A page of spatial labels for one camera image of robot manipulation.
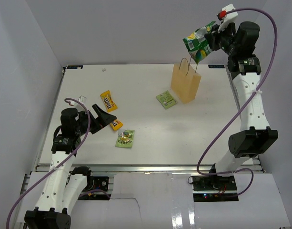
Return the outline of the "green chips bag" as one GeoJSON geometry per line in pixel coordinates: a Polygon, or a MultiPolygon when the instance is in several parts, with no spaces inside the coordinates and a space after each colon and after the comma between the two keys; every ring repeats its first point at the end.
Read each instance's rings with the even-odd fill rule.
{"type": "Polygon", "coordinates": [[[212,53],[212,49],[210,48],[205,35],[211,34],[214,24],[215,21],[211,21],[209,24],[198,28],[191,35],[182,39],[189,55],[197,64],[212,53]]]}

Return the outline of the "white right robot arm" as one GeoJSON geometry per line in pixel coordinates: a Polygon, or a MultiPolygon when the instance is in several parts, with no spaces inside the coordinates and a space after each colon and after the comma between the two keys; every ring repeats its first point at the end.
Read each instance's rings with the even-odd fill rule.
{"type": "Polygon", "coordinates": [[[209,186],[220,190],[229,177],[244,162],[265,153],[277,140],[277,130],[271,129],[262,103],[262,93],[257,88],[261,81],[261,65],[253,53],[260,27],[250,21],[242,22],[238,28],[231,22],[220,30],[213,25],[205,36],[210,48],[223,50],[228,55],[228,70],[239,101],[240,131],[228,140],[229,150],[212,167],[214,175],[208,178],[209,186]]]}

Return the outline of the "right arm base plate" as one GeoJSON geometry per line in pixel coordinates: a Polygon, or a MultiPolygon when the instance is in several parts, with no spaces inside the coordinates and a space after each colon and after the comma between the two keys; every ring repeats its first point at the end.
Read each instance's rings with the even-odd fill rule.
{"type": "Polygon", "coordinates": [[[190,176],[187,181],[195,203],[239,201],[234,176],[190,176]]]}

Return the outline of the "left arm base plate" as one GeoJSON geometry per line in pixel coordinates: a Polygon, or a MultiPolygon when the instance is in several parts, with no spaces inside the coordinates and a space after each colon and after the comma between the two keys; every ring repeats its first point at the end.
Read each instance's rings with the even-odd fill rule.
{"type": "Polygon", "coordinates": [[[82,191],[78,200],[109,200],[109,177],[90,177],[90,181],[82,191]]]}

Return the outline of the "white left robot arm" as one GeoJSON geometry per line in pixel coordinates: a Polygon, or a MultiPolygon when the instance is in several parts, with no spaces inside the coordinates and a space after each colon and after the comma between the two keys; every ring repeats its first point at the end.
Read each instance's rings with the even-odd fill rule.
{"type": "Polygon", "coordinates": [[[90,111],[66,108],[60,116],[61,125],[55,130],[51,163],[45,185],[33,210],[25,213],[25,223],[30,229],[68,229],[71,211],[83,190],[94,185],[89,167],[71,169],[77,151],[88,133],[94,134],[116,120],[96,104],[90,111]]]}

